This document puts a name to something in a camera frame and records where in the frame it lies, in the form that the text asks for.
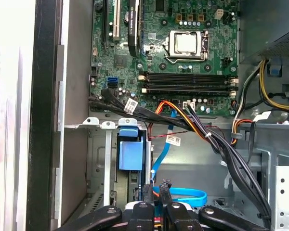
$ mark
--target cable tie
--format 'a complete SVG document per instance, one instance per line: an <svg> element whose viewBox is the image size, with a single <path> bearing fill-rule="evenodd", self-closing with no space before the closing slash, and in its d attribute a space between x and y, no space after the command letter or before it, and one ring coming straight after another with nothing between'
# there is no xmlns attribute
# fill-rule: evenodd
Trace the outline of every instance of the cable tie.
<svg viewBox="0 0 289 231"><path fill-rule="evenodd" d="M212 133L209 132L209 133L206 134L204 137L207 138L207 137L209 137L209 136L211 136L211 135L212 135Z"/></svg>

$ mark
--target screw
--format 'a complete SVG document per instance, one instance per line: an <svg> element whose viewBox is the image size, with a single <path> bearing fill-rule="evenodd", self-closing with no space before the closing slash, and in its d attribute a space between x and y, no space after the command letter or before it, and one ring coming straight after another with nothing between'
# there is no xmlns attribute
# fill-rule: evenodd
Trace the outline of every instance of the screw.
<svg viewBox="0 0 289 231"><path fill-rule="evenodd" d="M107 213L115 213L116 211L115 211L115 209L114 208L109 208L108 210L107 210Z"/></svg>
<svg viewBox="0 0 289 231"><path fill-rule="evenodd" d="M213 213L214 213L214 210L211 209L211 208L205 208L204 211L205 211L207 214L213 214Z"/></svg>
<svg viewBox="0 0 289 231"><path fill-rule="evenodd" d="M180 205L178 203L173 203L171 206L174 208L180 208Z"/></svg>
<svg viewBox="0 0 289 231"><path fill-rule="evenodd" d="M141 204L139 205L139 207L140 207L140 208L147 208L148 206L147 206L145 203L141 203Z"/></svg>

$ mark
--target black ram slot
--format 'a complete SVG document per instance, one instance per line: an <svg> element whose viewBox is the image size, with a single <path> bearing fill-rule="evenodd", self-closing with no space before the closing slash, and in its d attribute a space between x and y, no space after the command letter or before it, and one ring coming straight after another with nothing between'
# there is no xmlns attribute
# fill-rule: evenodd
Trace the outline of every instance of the black ram slot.
<svg viewBox="0 0 289 231"><path fill-rule="evenodd" d="M103 33L102 40L103 46L106 49L108 44L108 13L109 13L109 0L103 1Z"/></svg>
<svg viewBox="0 0 289 231"><path fill-rule="evenodd" d="M229 85L230 77L219 75L145 73L145 81L163 84Z"/></svg>
<svg viewBox="0 0 289 231"><path fill-rule="evenodd" d="M151 85L144 86L143 93L152 94L190 94L195 96L229 96L234 88L231 87L202 87L202 86L171 86L171 85Z"/></svg>

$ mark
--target cpu socket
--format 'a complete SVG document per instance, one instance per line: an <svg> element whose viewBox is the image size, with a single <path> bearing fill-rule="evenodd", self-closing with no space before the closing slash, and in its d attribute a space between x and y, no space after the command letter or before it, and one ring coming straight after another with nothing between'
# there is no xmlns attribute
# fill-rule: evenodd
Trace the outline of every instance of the cpu socket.
<svg viewBox="0 0 289 231"><path fill-rule="evenodd" d="M166 55L168 61L170 61L169 59L176 59L176 61L204 61L208 59L207 30L172 30L163 45L168 54Z"/></svg>

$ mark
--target green circuit board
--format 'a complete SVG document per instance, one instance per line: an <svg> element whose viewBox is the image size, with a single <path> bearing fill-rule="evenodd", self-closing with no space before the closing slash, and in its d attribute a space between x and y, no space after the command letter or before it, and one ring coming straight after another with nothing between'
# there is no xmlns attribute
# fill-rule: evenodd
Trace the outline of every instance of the green circuit board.
<svg viewBox="0 0 289 231"><path fill-rule="evenodd" d="M141 54L139 58L130 55L128 42L128 25L124 21L128 16L129 0L121 1L120 38L113 41L108 36L112 29L108 28L107 47L102 43L103 12L95 12L92 30L92 74L96 76L90 87L91 95L100 96L107 87L108 77L118 78L116 95L123 103L133 97L141 106L155 111L161 100L174 101L179 106L188 100L195 101L198 115L230 116L231 101L235 96L194 96L193 94L145 94L142 93L142 82L138 80L140 72L175 73L175 74L214 74L236 76L237 53L237 21L234 16L231 22L214 19L217 9L225 13L237 12L236 0L143 0ZM109 4L108 22L114 20L115 1ZM165 59L163 42L172 30L203 31L207 30L208 59L203 62L178 61L175 64ZM227 67L223 66L224 58L232 58Z"/></svg>

